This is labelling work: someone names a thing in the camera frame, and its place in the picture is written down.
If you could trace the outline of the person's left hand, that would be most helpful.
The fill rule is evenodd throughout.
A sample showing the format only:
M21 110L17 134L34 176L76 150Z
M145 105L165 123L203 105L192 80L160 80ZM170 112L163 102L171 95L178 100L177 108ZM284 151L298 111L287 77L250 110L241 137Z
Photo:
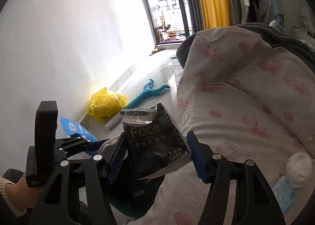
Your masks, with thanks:
M20 210L34 208L44 188L44 186L28 187L25 174L16 184L5 185L6 195L14 206Z

